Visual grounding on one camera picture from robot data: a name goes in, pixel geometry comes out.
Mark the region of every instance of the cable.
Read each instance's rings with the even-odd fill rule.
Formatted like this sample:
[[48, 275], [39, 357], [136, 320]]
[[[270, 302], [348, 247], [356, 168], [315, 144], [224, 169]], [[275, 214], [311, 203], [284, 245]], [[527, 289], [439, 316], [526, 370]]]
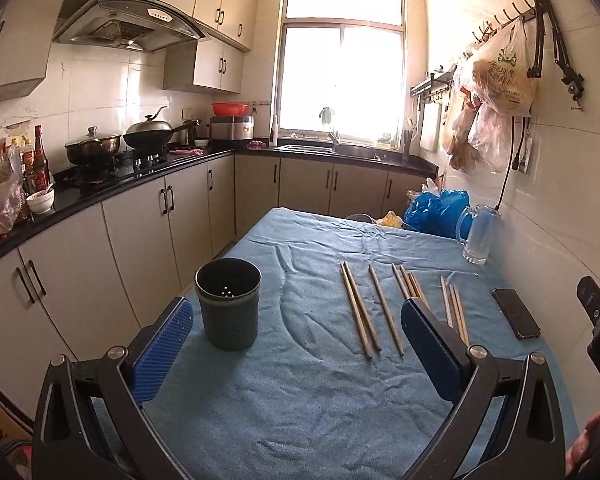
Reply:
[[509, 152], [509, 167], [507, 168], [507, 174], [504, 176], [504, 182], [502, 183], [502, 191], [500, 192], [500, 200], [498, 205], [494, 208], [496, 211], [500, 210], [500, 204], [502, 204], [502, 198], [504, 197], [504, 189], [507, 187], [507, 180], [509, 179], [509, 171], [511, 171], [511, 162], [513, 160], [513, 134], [515, 133], [515, 118], [511, 118], [511, 151]]

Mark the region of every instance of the range hood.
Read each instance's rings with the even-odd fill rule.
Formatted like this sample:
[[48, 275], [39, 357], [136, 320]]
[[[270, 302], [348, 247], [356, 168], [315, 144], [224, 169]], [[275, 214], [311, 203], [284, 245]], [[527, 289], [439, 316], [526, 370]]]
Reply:
[[157, 0], [89, 0], [56, 30], [58, 43], [154, 52], [204, 38], [196, 23]]

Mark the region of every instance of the smartphone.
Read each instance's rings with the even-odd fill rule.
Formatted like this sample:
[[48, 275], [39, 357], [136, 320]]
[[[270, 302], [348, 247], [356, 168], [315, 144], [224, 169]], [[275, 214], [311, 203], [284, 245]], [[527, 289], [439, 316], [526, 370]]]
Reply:
[[512, 288], [494, 288], [491, 293], [518, 339], [530, 339], [540, 336], [540, 327], [515, 290]]

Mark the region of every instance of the blue gripper pad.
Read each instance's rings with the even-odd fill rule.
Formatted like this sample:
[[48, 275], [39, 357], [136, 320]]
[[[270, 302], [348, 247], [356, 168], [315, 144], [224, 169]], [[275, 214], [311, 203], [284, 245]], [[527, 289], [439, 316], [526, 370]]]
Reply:
[[[144, 346], [141, 355], [134, 359], [130, 385], [138, 406], [157, 395], [192, 327], [191, 304], [184, 298], [174, 298], [158, 320], [142, 329], [129, 345], [137, 348], [138, 341]], [[147, 342], [144, 331], [155, 332], [155, 335]]]
[[469, 361], [463, 354], [464, 345], [453, 329], [437, 322], [427, 307], [422, 303], [420, 305], [422, 308], [413, 300], [406, 300], [402, 304], [402, 330], [438, 395], [456, 404], [461, 399], [467, 383]]

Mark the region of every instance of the window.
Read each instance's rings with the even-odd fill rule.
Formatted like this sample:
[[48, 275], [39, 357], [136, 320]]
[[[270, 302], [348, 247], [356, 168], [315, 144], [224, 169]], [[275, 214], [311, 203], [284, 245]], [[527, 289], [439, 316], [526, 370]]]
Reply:
[[[404, 117], [402, 0], [286, 0], [281, 134], [375, 142]], [[333, 113], [322, 114], [325, 108]]]

